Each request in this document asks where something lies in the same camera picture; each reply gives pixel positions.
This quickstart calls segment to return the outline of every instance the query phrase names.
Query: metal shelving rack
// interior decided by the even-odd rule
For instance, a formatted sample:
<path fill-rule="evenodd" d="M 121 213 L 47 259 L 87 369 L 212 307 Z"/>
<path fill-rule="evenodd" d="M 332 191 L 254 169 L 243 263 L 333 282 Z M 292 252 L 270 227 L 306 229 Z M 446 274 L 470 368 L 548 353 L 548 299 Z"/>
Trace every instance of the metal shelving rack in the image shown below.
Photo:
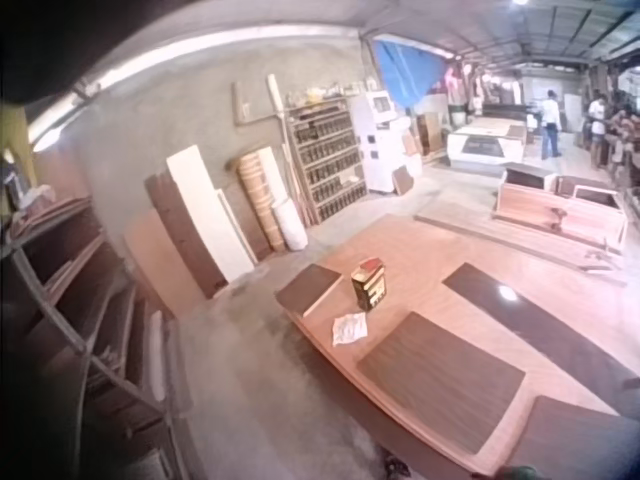
<path fill-rule="evenodd" d="M 346 97 L 288 109 L 287 127 L 315 224 L 367 194 Z"/>
<path fill-rule="evenodd" d="M 70 478 L 85 473 L 81 444 L 96 432 L 132 456 L 162 448 L 174 478 L 188 478 L 171 399 L 156 400 L 142 381 L 151 307 L 106 242 L 90 201 L 43 215 L 1 254 L 3 347 L 28 360 L 47 388 L 43 428 L 60 439 Z"/>

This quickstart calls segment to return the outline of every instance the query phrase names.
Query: man in white shirt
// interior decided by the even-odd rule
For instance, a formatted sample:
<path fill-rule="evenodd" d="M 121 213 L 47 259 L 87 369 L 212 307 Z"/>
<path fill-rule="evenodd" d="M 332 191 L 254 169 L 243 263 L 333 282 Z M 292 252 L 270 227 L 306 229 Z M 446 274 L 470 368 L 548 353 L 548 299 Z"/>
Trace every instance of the man in white shirt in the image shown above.
<path fill-rule="evenodd" d="M 560 130 L 560 107 L 556 92 L 549 90 L 548 97 L 542 102 L 542 159 L 549 156 L 549 143 L 551 143 L 551 154 L 559 157 L 558 152 L 558 131 Z"/>
<path fill-rule="evenodd" d="M 604 117 L 607 111 L 606 98 L 602 94 L 591 102 L 589 106 L 589 120 L 591 124 L 591 166 L 600 167 L 600 157 L 602 152 L 602 142 L 606 133 Z"/>

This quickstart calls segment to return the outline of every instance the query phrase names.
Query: wooden workbench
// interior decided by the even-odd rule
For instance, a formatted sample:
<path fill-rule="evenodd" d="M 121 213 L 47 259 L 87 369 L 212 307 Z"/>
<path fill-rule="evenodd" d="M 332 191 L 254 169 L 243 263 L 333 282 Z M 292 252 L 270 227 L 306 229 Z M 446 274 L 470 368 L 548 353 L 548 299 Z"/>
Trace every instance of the wooden workbench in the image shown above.
<path fill-rule="evenodd" d="M 334 319 L 358 311 L 349 275 L 370 257 L 380 257 L 386 266 L 388 295 L 367 314 L 366 338 L 333 347 Z M 640 375 L 640 345 L 622 333 L 622 327 L 629 327 L 640 318 L 638 305 L 629 303 L 622 290 L 614 285 L 508 247 L 387 216 L 318 263 L 342 273 L 342 280 L 304 318 L 292 312 L 288 314 L 331 364 L 333 385 L 350 384 L 357 390 L 347 395 L 356 418 L 385 447 L 423 475 L 438 475 L 447 468 L 454 472 L 448 478 L 462 478 L 460 472 L 464 471 L 495 471 L 513 451 L 538 395 L 608 414 L 620 413 L 611 402 L 608 404 L 602 399 L 606 395 L 596 395 L 593 389 L 583 385 L 584 381 L 576 380 L 571 366 L 560 368 L 539 348 L 442 283 L 465 264 L 509 286 L 521 298 L 543 309 L 553 321 L 561 323 L 569 335 L 608 353 L 623 371 Z M 415 409 L 402 406 L 363 374 L 362 360 L 388 338 L 410 312 L 418 313 L 525 373 L 504 416 L 475 454 L 436 433 L 419 419 Z M 344 395 L 336 394 L 335 398 L 344 398 Z M 358 401 L 362 402 L 360 412 L 354 407 Z M 374 419 L 378 414 L 385 419 Z M 394 429 L 393 434 L 387 435 L 389 429 Z M 431 461 L 421 461 L 421 456 Z"/>

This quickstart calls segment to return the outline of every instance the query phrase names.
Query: white paper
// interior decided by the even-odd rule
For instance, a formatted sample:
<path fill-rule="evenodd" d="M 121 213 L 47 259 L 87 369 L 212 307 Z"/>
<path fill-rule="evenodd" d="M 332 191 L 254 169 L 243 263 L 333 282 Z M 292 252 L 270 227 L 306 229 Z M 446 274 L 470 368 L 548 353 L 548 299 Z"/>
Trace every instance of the white paper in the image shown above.
<path fill-rule="evenodd" d="M 333 322 L 333 346 L 353 343 L 367 336 L 367 316 L 364 312 L 345 315 Z"/>

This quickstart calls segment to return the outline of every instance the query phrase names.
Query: blue tarp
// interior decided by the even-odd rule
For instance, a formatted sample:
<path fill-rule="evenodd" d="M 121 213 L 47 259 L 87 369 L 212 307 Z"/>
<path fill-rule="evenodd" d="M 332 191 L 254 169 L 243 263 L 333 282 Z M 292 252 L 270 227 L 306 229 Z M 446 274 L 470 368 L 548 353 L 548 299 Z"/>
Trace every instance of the blue tarp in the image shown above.
<path fill-rule="evenodd" d="M 424 50 L 380 40 L 373 48 L 389 95 L 403 108 L 416 105 L 447 71 L 442 57 Z"/>

